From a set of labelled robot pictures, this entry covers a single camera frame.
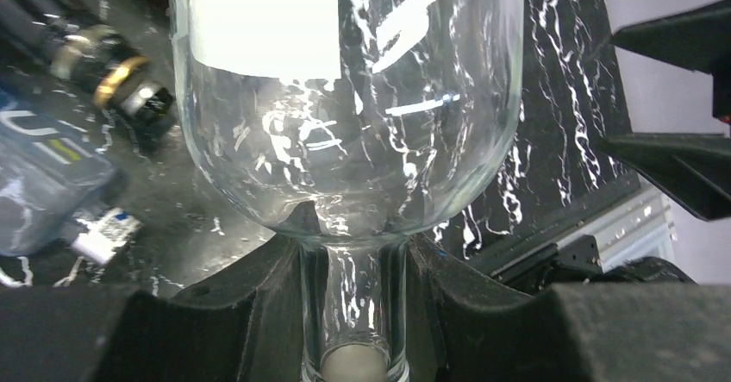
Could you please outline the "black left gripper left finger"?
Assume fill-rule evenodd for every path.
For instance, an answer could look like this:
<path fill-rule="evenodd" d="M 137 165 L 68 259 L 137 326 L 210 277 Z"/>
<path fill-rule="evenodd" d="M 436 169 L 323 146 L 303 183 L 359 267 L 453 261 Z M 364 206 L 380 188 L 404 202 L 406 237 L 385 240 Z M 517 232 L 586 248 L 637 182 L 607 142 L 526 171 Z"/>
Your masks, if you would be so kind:
<path fill-rule="evenodd" d="M 281 235 L 163 299 L 133 285 L 1 292 L 4 381 L 296 381 L 299 254 Z"/>

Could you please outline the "clear round glass bottle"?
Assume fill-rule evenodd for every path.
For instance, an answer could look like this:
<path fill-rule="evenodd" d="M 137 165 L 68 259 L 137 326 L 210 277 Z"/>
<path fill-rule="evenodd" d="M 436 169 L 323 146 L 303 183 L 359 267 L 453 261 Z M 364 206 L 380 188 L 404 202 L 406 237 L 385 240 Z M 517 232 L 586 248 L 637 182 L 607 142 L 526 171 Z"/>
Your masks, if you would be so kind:
<path fill-rule="evenodd" d="M 197 167 L 295 238 L 306 381 L 406 381 L 407 240 L 515 137 L 524 0 L 171 0 Z"/>

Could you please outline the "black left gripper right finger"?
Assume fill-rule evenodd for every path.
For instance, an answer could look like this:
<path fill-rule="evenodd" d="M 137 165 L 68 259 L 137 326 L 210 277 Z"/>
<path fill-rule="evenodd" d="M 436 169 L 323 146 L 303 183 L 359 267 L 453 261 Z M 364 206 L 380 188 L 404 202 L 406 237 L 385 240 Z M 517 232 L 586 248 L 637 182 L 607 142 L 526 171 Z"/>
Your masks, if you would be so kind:
<path fill-rule="evenodd" d="M 532 297 L 415 239 L 408 362 L 414 381 L 727 381 L 730 290 L 569 284 Z"/>

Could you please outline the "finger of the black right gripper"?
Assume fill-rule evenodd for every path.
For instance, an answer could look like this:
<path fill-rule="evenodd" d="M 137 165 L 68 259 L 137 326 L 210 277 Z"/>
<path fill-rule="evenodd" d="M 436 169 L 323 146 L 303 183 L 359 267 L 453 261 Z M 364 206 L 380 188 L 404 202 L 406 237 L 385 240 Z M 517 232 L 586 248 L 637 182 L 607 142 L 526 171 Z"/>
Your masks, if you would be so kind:
<path fill-rule="evenodd" d="M 686 70 L 726 74 L 730 72 L 730 0 L 625 26 L 609 42 Z"/>
<path fill-rule="evenodd" d="M 607 135 L 597 147 L 630 166 L 694 217 L 730 217 L 730 139 L 712 134 Z"/>

